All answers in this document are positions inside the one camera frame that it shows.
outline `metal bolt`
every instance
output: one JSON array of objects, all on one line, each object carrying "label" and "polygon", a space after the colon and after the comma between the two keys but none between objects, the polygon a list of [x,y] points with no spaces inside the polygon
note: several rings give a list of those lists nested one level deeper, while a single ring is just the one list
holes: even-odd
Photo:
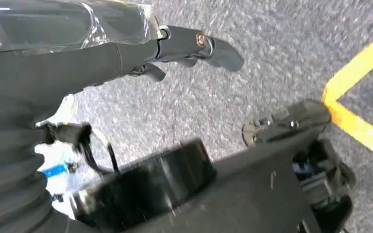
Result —
[{"label": "metal bolt", "polygon": [[201,48],[206,45],[206,36],[204,33],[197,33],[197,45]]}]

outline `floor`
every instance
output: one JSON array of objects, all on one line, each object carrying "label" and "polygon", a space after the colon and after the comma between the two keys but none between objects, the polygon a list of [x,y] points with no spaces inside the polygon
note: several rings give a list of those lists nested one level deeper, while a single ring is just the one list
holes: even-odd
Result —
[{"label": "floor", "polygon": [[[373,0],[144,2],[154,5],[161,24],[228,41],[245,65],[230,73],[206,63],[164,64],[167,77],[160,83],[125,77],[75,95],[73,118],[103,131],[121,165],[193,137],[203,139],[214,160],[243,150],[245,121],[298,100],[318,100],[334,73],[373,41]],[[340,102],[373,124],[373,71]],[[336,126],[325,136],[358,177],[347,229],[373,233],[373,153]],[[108,166],[103,154],[101,164]],[[81,169],[77,176],[86,181],[94,174]]]}]

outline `yellow tape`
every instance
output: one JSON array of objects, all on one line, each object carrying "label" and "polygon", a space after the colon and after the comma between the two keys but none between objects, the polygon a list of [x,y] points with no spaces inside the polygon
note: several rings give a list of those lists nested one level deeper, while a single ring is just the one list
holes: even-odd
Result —
[{"label": "yellow tape", "polygon": [[373,125],[336,101],[326,102],[325,105],[331,112],[334,124],[373,151]]},{"label": "yellow tape", "polygon": [[332,121],[373,151],[373,125],[355,115],[337,100],[373,69],[373,43],[338,71],[325,86],[322,101]]},{"label": "yellow tape", "polygon": [[373,43],[355,56],[326,84],[325,99],[337,100],[373,69]]}]

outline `robotic arm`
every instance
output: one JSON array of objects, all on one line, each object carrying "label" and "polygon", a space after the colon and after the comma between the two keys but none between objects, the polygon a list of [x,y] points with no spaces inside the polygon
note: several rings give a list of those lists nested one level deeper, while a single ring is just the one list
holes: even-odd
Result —
[{"label": "robotic arm", "polygon": [[34,146],[45,132],[35,123],[53,115],[64,96],[125,75],[161,80],[154,62],[243,66],[228,43],[198,30],[158,28],[146,14],[119,1],[0,0],[0,232],[95,232],[52,209],[46,177],[36,171],[44,158]]}]

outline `clear plastic sheet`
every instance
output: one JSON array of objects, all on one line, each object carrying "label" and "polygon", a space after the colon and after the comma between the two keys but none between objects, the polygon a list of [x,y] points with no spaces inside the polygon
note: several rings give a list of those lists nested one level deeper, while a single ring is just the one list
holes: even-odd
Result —
[{"label": "clear plastic sheet", "polygon": [[0,51],[79,50],[161,36],[150,5],[118,0],[0,0]]}]

